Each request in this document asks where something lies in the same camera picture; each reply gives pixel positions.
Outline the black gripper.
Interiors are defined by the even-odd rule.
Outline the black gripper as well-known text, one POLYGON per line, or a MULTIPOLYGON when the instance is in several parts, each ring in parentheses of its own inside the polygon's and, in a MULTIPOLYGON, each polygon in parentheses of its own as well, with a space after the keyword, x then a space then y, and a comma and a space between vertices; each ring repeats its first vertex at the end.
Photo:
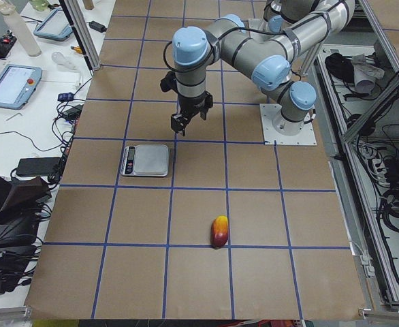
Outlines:
POLYGON ((213 107, 213 96, 207 91, 197 97, 186 97, 179 94, 178 103, 180 114, 171 115, 171 128, 176 134, 185 136, 185 129, 195 115, 199 114, 201 119, 207 119, 208 111, 213 107))

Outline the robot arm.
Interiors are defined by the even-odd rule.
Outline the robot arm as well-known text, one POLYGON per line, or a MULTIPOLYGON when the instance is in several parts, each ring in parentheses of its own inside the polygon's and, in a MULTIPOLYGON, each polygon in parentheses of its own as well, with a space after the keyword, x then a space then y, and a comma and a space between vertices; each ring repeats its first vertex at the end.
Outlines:
POLYGON ((281 16, 282 1, 267 0, 264 7, 263 20, 271 33, 281 32, 284 18, 281 16))
POLYGON ((161 80, 161 90, 178 95, 180 111, 171 116, 171 128, 185 133, 191 119, 205 119, 212 108, 212 95, 206 90, 206 68, 223 60, 249 78, 281 109, 273 116, 274 129, 285 136, 298 135, 310 121, 317 94, 312 85, 291 81, 292 63, 320 47, 331 34, 347 26, 355 10, 354 1, 281 1, 275 15, 272 2, 264 9, 268 27, 266 39, 257 41, 237 15, 216 19, 204 29, 183 27, 169 42, 172 66, 161 80))

